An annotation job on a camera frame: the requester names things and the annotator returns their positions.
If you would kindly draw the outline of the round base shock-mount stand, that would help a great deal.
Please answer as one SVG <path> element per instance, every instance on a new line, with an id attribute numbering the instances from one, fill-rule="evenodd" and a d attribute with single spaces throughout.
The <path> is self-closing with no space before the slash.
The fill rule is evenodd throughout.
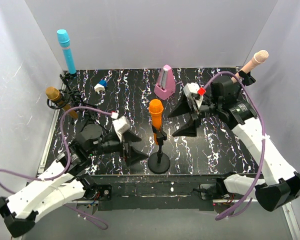
<path id="1" fill-rule="evenodd" d="M 155 139 L 158 143 L 158 151 L 149 156 L 147 165 L 149 170 L 154 174 L 164 174 L 169 170 L 171 165 L 169 156 L 163 153 L 162 150 L 164 141 L 167 140 L 167 134 L 163 131 L 162 127 L 160 127 L 160 129 L 157 129 L 153 125 L 152 132 L 156 134 Z"/>

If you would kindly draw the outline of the orange microphone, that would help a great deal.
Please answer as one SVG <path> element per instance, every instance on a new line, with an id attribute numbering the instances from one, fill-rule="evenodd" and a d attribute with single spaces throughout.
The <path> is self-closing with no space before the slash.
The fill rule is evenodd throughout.
<path id="1" fill-rule="evenodd" d="M 159 99 L 153 99 L 149 103 L 149 113 L 151 115 L 152 132 L 154 134 L 155 144 L 158 146 L 163 145 L 163 138 L 161 135 L 162 128 L 162 114 L 164 107 Z"/>

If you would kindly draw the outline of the beige microphone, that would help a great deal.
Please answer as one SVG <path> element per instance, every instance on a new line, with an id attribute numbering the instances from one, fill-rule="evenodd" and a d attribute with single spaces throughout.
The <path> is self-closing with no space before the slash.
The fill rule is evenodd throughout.
<path id="1" fill-rule="evenodd" d="M 239 72 L 243 71 L 245 74 L 251 72 L 258 65 L 263 64 L 269 57 L 269 53 L 266 50 L 260 50 L 256 52 L 252 59 L 245 64 Z M 240 80 L 242 77 L 239 75 L 239 72 L 235 74 L 235 76 Z"/>

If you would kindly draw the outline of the gold microphone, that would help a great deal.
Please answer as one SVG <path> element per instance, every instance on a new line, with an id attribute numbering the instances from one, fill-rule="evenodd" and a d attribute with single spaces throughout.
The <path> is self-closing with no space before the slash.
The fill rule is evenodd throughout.
<path id="1" fill-rule="evenodd" d="M 64 112 L 73 108 L 76 97 L 73 90 L 57 89 L 49 86 L 45 90 L 47 97 L 46 104 L 52 110 L 63 110 Z"/>

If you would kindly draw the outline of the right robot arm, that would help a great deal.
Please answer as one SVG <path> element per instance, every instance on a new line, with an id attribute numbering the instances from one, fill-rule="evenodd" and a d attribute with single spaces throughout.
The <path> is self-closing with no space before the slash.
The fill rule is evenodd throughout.
<path id="1" fill-rule="evenodd" d="M 218 118 L 243 142 L 261 169 L 262 178 L 252 186 L 254 179 L 234 172 L 216 179 L 216 185 L 204 191 L 210 196 L 244 195 L 256 199 L 267 211 L 297 199 L 300 196 L 300 172 L 297 172 L 280 154 L 269 135 L 263 132 L 260 117 L 251 101 L 239 100 L 242 86 L 250 86 L 255 79 L 249 73 L 239 72 L 241 82 L 233 82 L 222 72 L 211 84 L 211 94 L 197 83 L 187 83 L 170 118 L 189 114 L 189 121 L 180 127 L 174 137 L 196 137 L 201 120 Z"/>

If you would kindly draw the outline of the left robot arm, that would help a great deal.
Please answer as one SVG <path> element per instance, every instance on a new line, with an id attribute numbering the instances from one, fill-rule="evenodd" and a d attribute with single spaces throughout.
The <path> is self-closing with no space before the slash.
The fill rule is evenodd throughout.
<path id="1" fill-rule="evenodd" d="M 91 200 L 100 190 L 97 184 L 83 170 L 91 163 L 90 154 L 104 155 L 118 152 L 127 166 L 147 159 L 147 154 L 131 144 L 142 139 L 131 130 L 121 137 L 112 130 L 105 134 L 101 126 L 88 124 L 78 132 L 69 145 L 69 169 L 56 179 L 50 179 L 62 172 L 67 165 L 67 154 L 61 153 L 40 176 L 20 191 L 9 197 L 0 197 L 0 215 L 14 238 L 29 232 L 45 215 L 73 200 Z"/>

